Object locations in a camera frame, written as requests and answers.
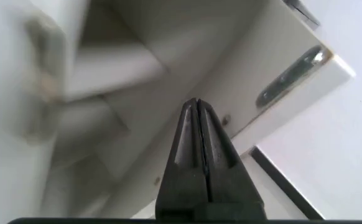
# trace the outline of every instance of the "white cabinet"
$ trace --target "white cabinet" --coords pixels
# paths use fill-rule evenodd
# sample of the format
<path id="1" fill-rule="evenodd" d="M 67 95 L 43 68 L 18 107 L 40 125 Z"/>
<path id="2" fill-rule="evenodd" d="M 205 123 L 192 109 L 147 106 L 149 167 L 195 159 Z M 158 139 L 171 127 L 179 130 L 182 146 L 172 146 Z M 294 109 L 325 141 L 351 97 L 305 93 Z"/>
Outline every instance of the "white cabinet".
<path id="1" fill-rule="evenodd" d="M 135 0 L 115 8 L 170 73 L 138 110 L 119 110 L 130 133 L 99 152 L 121 180 L 103 217 L 130 217 L 155 198 L 185 100 L 209 102 L 236 142 L 243 129 L 242 153 L 355 75 L 282 1 Z"/>

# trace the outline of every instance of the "white shelf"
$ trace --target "white shelf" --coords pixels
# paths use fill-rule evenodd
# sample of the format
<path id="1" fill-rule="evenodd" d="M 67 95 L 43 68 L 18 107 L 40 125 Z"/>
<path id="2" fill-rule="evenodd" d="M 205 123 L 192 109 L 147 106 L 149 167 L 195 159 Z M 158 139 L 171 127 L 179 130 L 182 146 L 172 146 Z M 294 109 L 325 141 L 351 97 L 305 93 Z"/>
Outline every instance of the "white shelf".
<path id="1" fill-rule="evenodd" d="M 65 100 L 121 90 L 163 76 L 166 69 L 108 6 L 92 4 Z"/>

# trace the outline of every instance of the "white wall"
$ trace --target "white wall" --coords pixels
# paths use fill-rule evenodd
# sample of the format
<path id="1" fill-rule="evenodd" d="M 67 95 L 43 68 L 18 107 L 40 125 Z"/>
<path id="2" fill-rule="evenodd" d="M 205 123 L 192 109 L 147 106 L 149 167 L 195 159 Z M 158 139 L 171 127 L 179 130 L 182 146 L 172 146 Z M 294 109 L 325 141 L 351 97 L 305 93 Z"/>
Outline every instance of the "white wall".
<path id="1" fill-rule="evenodd" d="M 259 147 L 325 218 L 362 219 L 362 1 L 303 3 L 357 78 Z"/>
<path id="2" fill-rule="evenodd" d="M 16 6 L 0 1 L 0 224 L 39 214 L 54 142 L 25 139 L 33 111 L 25 92 L 35 70 L 25 15 Z"/>

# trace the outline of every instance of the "screw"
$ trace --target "screw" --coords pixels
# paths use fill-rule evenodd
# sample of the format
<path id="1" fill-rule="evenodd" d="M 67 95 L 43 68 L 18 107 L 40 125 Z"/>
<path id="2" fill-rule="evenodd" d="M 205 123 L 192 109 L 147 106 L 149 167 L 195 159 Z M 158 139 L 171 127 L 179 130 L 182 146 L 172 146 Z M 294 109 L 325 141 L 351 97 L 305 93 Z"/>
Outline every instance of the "screw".
<path id="1" fill-rule="evenodd" d="M 222 126 L 226 126 L 231 121 L 231 115 L 227 114 L 224 116 L 223 120 L 221 121 Z"/>

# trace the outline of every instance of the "black edge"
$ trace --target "black edge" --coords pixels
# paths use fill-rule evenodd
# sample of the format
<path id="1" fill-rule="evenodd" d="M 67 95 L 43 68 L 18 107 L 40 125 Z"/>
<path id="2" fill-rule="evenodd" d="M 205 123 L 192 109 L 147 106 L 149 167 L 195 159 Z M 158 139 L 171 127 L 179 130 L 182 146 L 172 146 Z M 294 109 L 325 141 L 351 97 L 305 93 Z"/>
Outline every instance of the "black edge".
<path id="1" fill-rule="evenodd" d="M 258 147 L 254 147 L 250 155 L 307 218 L 310 220 L 324 220 L 300 192 L 275 168 Z"/>

